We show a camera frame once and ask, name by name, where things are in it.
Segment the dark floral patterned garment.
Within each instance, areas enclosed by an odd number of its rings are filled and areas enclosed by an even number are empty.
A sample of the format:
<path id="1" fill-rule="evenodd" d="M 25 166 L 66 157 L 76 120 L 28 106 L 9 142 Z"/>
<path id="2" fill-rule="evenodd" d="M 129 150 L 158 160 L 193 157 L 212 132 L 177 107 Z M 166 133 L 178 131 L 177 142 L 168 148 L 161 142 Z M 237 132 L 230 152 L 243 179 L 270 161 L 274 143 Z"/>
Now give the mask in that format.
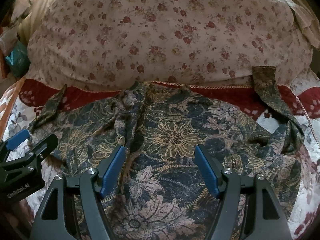
<path id="1" fill-rule="evenodd" d="M 29 126 L 62 164 L 31 238 L 290 239 L 304 135 L 275 72 L 252 69 L 274 132 L 185 87 L 137 83 L 65 112 L 59 90 Z"/>

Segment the red white floral bedspread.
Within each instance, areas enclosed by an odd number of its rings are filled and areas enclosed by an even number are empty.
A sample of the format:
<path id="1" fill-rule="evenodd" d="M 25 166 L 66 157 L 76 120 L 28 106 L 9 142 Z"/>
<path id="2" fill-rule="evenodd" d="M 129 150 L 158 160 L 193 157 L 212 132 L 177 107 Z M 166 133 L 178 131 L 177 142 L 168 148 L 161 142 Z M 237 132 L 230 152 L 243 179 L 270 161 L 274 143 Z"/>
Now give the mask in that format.
<path id="1" fill-rule="evenodd" d="M 81 174 L 123 145 L 127 161 L 103 201 L 120 239 L 204 238 L 217 201 L 193 160 L 195 146 L 203 144 L 238 174 L 264 172 L 297 237 L 313 216 L 313 197 L 302 195 L 319 176 L 317 130 L 299 98 L 272 74 L 256 71 L 253 83 L 137 82 L 91 92 L 20 80 L 1 96 L 1 138 L 31 131 L 13 159 L 55 133 L 59 143 L 43 169 L 47 183 L 57 172 Z"/>

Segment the teal plastic bag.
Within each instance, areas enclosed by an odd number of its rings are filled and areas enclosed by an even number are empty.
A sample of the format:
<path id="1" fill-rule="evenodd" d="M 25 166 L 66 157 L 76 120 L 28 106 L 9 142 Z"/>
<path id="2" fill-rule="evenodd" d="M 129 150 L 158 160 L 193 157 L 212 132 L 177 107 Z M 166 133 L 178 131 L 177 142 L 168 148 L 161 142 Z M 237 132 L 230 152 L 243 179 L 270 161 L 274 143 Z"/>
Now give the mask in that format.
<path id="1" fill-rule="evenodd" d="M 5 57 L 12 74 L 16 78 L 23 77 L 29 70 L 30 60 L 28 58 L 27 47 L 19 40 L 11 53 Z"/>

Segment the pink floral pillow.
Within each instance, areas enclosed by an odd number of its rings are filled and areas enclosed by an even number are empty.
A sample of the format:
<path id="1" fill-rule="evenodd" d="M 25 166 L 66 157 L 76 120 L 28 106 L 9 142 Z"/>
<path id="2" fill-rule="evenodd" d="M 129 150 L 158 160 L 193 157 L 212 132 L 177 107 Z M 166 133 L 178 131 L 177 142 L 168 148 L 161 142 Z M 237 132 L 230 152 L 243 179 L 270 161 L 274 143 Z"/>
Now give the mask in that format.
<path id="1" fill-rule="evenodd" d="M 28 43 L 27 77 L 55 88 L 135 81 L 246 83 L 254 66 L 290 85 L 310 42 L 285 0 L 56 0 Z"/>

